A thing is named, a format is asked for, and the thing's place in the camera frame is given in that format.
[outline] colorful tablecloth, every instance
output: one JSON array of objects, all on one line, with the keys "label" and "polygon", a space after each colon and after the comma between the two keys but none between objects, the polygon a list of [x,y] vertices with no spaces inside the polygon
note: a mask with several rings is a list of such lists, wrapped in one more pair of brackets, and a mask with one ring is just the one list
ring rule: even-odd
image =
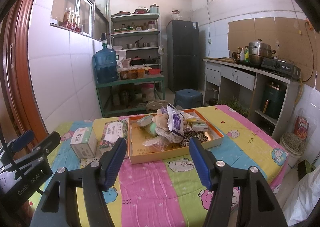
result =
[{"label": "colorful tablecloth", "polygon": [[[287,152],[252,122],[226,105],[197,108],[223,134],[222,144],[210,151],[232,167],[258,167],[276,193],[284,176]],[[101,157],[79,160],[70,148],[70,140],[77,128],[93,126],[101,139],[106,122],[118,118],[95,121],[74,121],[61,124],[56,131],[60,145],[48,156],[52,171],[65,166],[68,170],[86,166]],[[43,184],[45,189],[50,179]],[[116,227],[185,227],[202,226],[212,192],[202,186],[190,155],[150,163],[132,165],[125,159],[116,183],[104,192],[108,210]],[[77,189],[78,208],[82,227],[89,226],[81,188]],[[36,207],[40,195],[35,193],[30,205]],[[233,190],[232,210],[239,202],[239,188]]]}]

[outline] silver screw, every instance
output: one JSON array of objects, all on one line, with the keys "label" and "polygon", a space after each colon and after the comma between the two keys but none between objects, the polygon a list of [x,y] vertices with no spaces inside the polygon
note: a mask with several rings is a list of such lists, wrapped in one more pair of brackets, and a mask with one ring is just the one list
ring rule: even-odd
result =
[{"label": "silver screw", "polygon": [[66,169],[64,167],[59,167],[57,172],[58,173],[63,173]]},{"label": "silver screw", "polygon": [[97,166],[99,166],[99,162],[98,161],[92,161],[90,166],[97,167]]},{"label": "silver screw", "polygon": [[217,164],[217,166],[225,166],[225,162],[223,162],[222,160],[218,160],[217,162],[216,162],[216,164]]},{"label": "silver screw", "polygon": [[251,171],[252,173],[256,173],[256,172],[258,172],[259,170],[258,170],[258,168],[256,168],[255,166],[252,166],[252,167],[250,167],[250,171]]}]

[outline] blue water bottle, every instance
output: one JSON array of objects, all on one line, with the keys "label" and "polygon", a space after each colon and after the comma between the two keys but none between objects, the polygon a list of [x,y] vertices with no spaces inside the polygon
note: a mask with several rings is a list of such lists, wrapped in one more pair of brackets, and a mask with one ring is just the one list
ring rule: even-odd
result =
[{"label": "blue water bottle", "polygon": [[118,80],[116,51],[107,48],[107,35],[101,34],[102,50],[94,54],[95,71],[98,83]]}]

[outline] stuffed toy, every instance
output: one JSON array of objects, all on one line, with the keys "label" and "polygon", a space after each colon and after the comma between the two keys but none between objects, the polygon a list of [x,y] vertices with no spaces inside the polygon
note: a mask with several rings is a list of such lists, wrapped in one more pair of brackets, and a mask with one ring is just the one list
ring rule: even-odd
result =
[{"label": "stuffed toy", "polygon": [[168,119],[169,115],[167,113],[162,114],[161,109],[158,109],[157,115],[152,118],[152,121],[156,123],[157,127],[163,129],[166,132],[169,132]]}]

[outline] refrigerator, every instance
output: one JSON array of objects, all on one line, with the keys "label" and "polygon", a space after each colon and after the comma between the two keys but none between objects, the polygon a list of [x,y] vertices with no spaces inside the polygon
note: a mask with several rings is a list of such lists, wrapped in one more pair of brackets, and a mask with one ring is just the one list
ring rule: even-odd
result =
[{"label": "refrigerator", "polygon": [[192,21],[172,20],[167,25],[168,87],[172,92],[198,89],[199,29]]}]

